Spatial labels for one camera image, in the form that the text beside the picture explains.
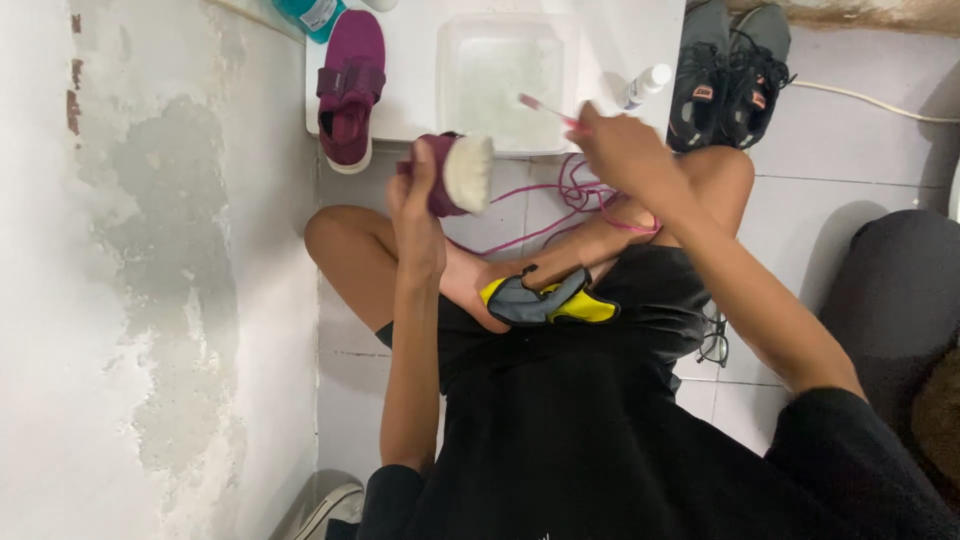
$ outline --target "clear plastic tub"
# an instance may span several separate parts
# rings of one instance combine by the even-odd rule
[[[439,131],[493,137],[501,157],[561,154],[564,124],[519,103],[520,93],[573,115],[580,27],[569,15],[484,13],[438,34]]]

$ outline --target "black nike sneaker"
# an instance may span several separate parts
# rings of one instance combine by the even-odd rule
[[[729,85],[714,140],[745,150],[763,137],[780,91],[793,79],[786,66],[790,27],[777,4],[747,13],[732,31]]]
[[[726,95],[724,67],[729,49],[730,15],[724,0],[710,0],[684,17],[666,134],[674,151],[689,152],[711,144]]]

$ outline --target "black shorts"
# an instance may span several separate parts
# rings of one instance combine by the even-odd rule
[[[629,246],[593,292],[620,304],[615,320],[514,328],[502,334],[485,330],[441,295],[437,331],[441,392],[446,394],[457,376],[471,367],[505,368],[544,359],[558,347],[585,344],[616,349],[619,357],[629,360],[655,361],[669,373],[678,358],[696,351],[704,340],[703,308],[710,296],[679,248]],[[376,336],[392,347],[393,334],[390,323]]]

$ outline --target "pink shoelace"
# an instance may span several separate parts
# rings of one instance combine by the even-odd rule
[[[627,225],[626,223],[622,223],[620,221],[613,219],[613,217],[610,216],[609,213],[607,213],[607,206],[612,204],[617,198],[625,197],[625,195],[620,191],[617,191],[612,187],[608,187],[600,182],[587,182],[584,184],[577,182],[577,179],[574,177],[574,174],[576,174],[576,172],[580,170],[581,167],[587,164],[587,160],[581,160],[578,163],[574,164],[572,167],[570,167],[569,173],[566,172],[566,169],[570,165],[570,161],[573,160],[573,158],[578,156],[582,157],[583,154],[570,154],[569,156],[566,157],[566,159],[564,160],[564,164],[560,167],[560,174],[557,177],[556,184],[534,184],[534,185],[526,185],[524,187],[518,187],[517,189],[514,189],[513,191],[508,191],[507,193],[504,193],[503,195],[500,195],[499,197],[490,201],[490,204],[494,204],[506,199],[507,197],[511,197],[513,195],[522,193],[524,191],[532,191],[534,189],[556,189],[561,199],[564,201],[564,204],[567,205],[568,208],[570,208],[569,214],[558,219],[557,221],[548,225],[547,227],[544,227],[543,229],[536,231],[535,233],[526,234],[524,236],[521,236],[520,238],[511,240],[509,242],[500,244],[498,246],[494,246],[486,251],[474,251],[466,246],[462,246],[457,242],[454,242],[453,240],[450,240],[450,243],[452,243],[453,245],[457,246],[458,248],[468,253],[472,253],[474,255],[482,257],[482,256],[496,253],[500,250],[504,250],[509,247],[515,246],[524,240],[529,240],[531,238],[536,238],[541,234],[549,233],[550,231],[553,231],[557,227],[560,227],[560,225],[564,221],[566,221],[567,219],[570,219],[571,217],[573,217],[574,215],[577,215],[578,213],[593,213],[596,211],[602,212],[604,218],[607,219],[608,223],[620,229],[633,231],[635,233],[647,233],[647,234],[656,233],[657,231],[660,230],[660,220],[657,218],[657,216],[654,216],[654,226],[650,229],[647,229],[644,227],[634,227],[633,225]],[[569,185],[564,184],[564,174],[568,174]],[[596,196],[596,199],[597,199],[597,206],[595,208],[587,208],[587,206],[590,203],[590,198],[594,195]],[[580,227],[580,225],[581,225],[580,223],[576,223],[574,225],[563,227],[559,231],[554,231],[552,234],[550,234],[547,237],[546,241],[543,242],[543,247],[546,247],[546,245],[549,244],[550,241],[553,240],[558,234],[563,234],[569,231],[573,231],[577,227]]]

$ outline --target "black shirt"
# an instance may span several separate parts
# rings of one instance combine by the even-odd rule
[[[464,373],[427,478],[376,471],[358,538],[960,538],[862,399],[804,392],[765,457],[673,401],[653,362],[567,350]]]

